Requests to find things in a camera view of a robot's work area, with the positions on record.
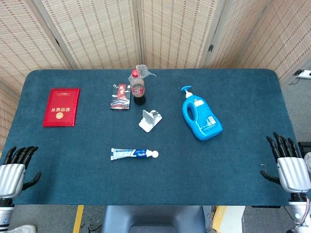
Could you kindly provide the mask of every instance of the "cable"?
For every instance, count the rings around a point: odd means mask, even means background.
[[[291,219],[295,222],[295,220],[293,219],[293,217],[291,216],[291,214],[288,212],[288,210],[286,209],[286,207],[285,207],[285,206],[283,206],[283,207],[284,207],[284,209],[286,210],[286,212],[288,213],[289,217],[291,217]]]
[[[297,81],[297,82],[288,84],[288,86],[290,86],[290,85],[295,85],[295,84],[299,83],[299,81],[300,81],[300,78],[298,78],[298,81]]]
[[[310,199],[309,199],[308,197],[306,197],[306,198],[307,198],[306,211],[305,211],[305,213],[303,214],[303,217],[302,217],[301,222],[300,222],[300,224],[298,225],[298,227],[302,226],[302,224],[303,224],[304,221],[306,220],[306,217],[307,217],[307,215],[308,215],[308,213],[309,213],[309,210],[310,210]]]
[[[100,225],[98,228],[93,229],[93,230],[91,230],[91,228],[89,227],[89,228],[87,229],[87,230],[88,230],[87,233],[94,232],[94,231],[96,231],[97,229],[99,229],[100,227],[102,227],[102,225]]]

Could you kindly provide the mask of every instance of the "white tube cap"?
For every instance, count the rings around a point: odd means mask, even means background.
[[[152,157],[153,158],[157,158],[159,156],[159,152],[157,152],[156,150],[154,150],[153,152],[152,152]]]

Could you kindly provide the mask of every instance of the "robotic hand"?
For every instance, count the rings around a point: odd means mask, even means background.
[[[38,172],[33,180],[24,182],[27,166],[33,153],[38,147],[11,148],[5,156],[3,165],[0,166],[0,232],[6,231],[10,225],[14,210],[13,198],[20,195],[23,190],[34,186],[40,179]]]
[[[295,213],[295,226],[287,233],[310,233],[311,204],[306,193],[311,189],[311,181],[307,166],[301,157],[299,148],[291,138],[286,140],[276,132],[273,135],[276,143],[270,137],[267,137],[267,140],[276,161],[279,178],[272,177],[263,170],[260,173],[265,179],[280,184],[286,192],[291,194],[289,205]]]

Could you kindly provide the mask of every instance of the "red certificate folder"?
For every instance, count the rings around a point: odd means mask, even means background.
[[[78,88],[51,89],[43,127],[74,126],[79,94]]]

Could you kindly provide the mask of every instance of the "plastic bag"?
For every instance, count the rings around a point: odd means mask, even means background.
[[[136,70],[138,70],[138,73],[139,73],[139,75],[141,76],[142,79],[146,78],[148,75],[156,76],[155,74],[149,72],[147,66],[143,65],[143,64],[137,65],[136,66]]]

